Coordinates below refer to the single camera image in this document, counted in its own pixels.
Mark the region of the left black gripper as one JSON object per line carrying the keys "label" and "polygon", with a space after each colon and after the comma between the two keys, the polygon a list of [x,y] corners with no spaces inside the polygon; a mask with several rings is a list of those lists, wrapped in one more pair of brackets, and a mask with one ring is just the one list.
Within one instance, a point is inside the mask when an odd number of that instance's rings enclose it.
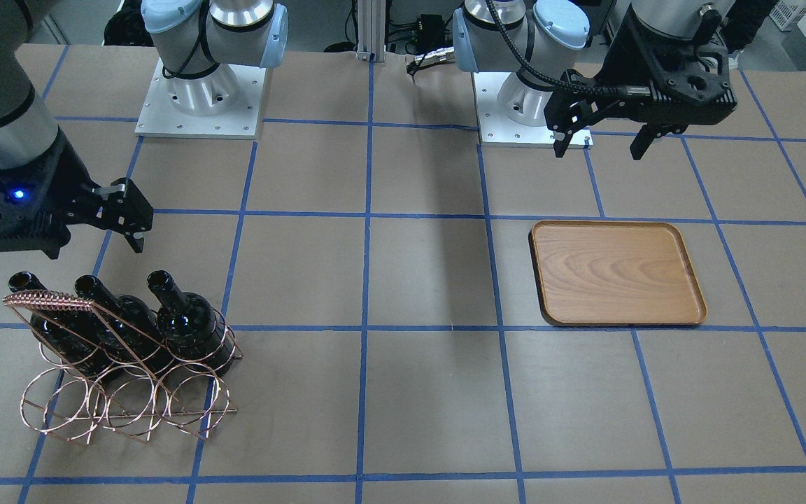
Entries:
{"label": "left black gripper", "polygon": [[602,119],[642,125],[630,144],[633,160],[642,160],[663,133],[732,114],[737,98],[720,35],[729,10],[728,3],[628,4],[601,70],[589,78],[564,73],[574,89],[557,89],[544,109],[556,157],[576,131]]}

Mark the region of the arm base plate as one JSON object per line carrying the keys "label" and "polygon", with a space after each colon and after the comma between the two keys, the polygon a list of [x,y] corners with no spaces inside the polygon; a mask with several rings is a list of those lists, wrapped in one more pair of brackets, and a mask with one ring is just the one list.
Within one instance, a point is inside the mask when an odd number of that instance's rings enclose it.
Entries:
{"label": "arm base plate", "polygon": [[544,115],[553,90],[536,90],[505,71],[480,71],[472,80],[481,144],[553,148],[556,133]]}
{"label": "arm base plate", "polygon": [[134,133],[146,138],[254,141],[262,124],[269,71],[221,64],[197,80],[167,79],[157,62]]}

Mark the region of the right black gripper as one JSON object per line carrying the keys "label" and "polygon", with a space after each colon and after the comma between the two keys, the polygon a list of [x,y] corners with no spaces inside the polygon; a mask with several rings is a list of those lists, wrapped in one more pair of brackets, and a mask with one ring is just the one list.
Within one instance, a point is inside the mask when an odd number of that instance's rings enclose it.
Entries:
{"label": "right black gripper", "polygon": [[64,133],[32,162],[0,169],[0,252],[41,250],[55,259],[70,242],[69,226],[86,224],[121,234],[141,254],[153,216],[130,178],[95,183]]}

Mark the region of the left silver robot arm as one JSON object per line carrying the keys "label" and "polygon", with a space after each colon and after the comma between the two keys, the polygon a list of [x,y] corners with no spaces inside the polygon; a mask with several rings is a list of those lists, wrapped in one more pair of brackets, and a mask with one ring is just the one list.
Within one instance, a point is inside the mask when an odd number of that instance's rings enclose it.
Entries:
{"label": "left silver robot arm", "polygon": [[609,118],[640,124],[634,160],[653,140],[716,125],[737,106],[720,35],[730,1],[630,1],[601,70],[574,69],[591,23],[570,1],[466,1],[452,15],[462,71],[511,74],[510,118],[543,127],[558,158],[574,134]]}

